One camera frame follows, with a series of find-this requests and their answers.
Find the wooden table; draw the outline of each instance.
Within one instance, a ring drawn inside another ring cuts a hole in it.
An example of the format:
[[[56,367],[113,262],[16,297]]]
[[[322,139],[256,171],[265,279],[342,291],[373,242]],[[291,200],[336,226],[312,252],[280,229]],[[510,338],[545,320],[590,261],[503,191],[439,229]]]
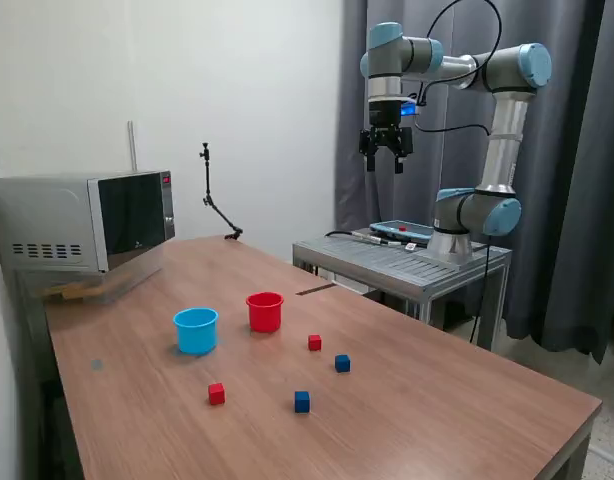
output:
[[[166,244],[163,270],[114,304],[48,305],[85,478],[580,478],[599,400],[325,285],[210,238]],[[261,290],[285,296],[273,335],[248,328]],[[175,344],[173,315],[195,305],[220,314],[204,357]],[[225,405],[207,403],[214,382]],[[295,390],[310,414],[293,412]]]

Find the blue joint cap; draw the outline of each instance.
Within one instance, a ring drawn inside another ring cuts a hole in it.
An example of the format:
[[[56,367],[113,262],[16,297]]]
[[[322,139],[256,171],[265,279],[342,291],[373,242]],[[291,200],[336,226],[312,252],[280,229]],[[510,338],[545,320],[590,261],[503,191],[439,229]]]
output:
[[[369,54],[365,52],[365,55],[360,59],[360,73],[363,77],[367,78],[367,72],[369,69]]]
[[[485,219],[483,233],[493,237],[501,237],[511,232],[518,221],[522,208],[515,198],[508,198],[496,205]]]
[[[468,195],[474,193],[475,188],[444,188],[438,191],[436,195],[436,201],[444,200],[445,198],[460,197],[462,195]]]
[[[431,44],[431,60],[429,61],[429,68],[426,73],[432,73],[438,70],[445,56],[445,49],[442,43],[433,38],[429,39],[429,43]]]
[[[518,68],[534,88],[544,87],[551,78],[551,56],[541,43],[526,43],[518,52]]]
[[[369,30],[369,48],[380,47],[398,38],[402,38],[402,36],[403,27],[400,23],[379,23]]]

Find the table leg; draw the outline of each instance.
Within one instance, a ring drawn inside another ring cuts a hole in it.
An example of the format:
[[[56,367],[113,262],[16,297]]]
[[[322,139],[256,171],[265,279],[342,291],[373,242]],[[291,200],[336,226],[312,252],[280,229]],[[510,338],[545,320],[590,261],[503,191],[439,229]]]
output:
[[[487,275],[477,343],[479,347],[491,351],[495,349],[496,336],[500,329],[507,287],[507,271],[508,267],[505,266]]]
[[[419,303],[419,315],[418,320],[423,322],[425,325],[429,325],[431,323],[431,300],[425,303]]]
[[[587,449],[589,448],[589,435],[578,445],[574,450],[569,460],[558,470],[554,475],[553,480],[581,480],[583,478],[583,469],[585,468],[585,459],[587,458]]]

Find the metal pole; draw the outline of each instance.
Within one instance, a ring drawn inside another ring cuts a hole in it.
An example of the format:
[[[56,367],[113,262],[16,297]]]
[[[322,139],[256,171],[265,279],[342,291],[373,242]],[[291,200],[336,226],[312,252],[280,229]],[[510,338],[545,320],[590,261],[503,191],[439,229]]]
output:
[[[138,161],[136,159],[136,140],[134,138],[134,122],[127,122],[127,135],[129,136],[129,156],[131,159],[131,171],[138,171]]]

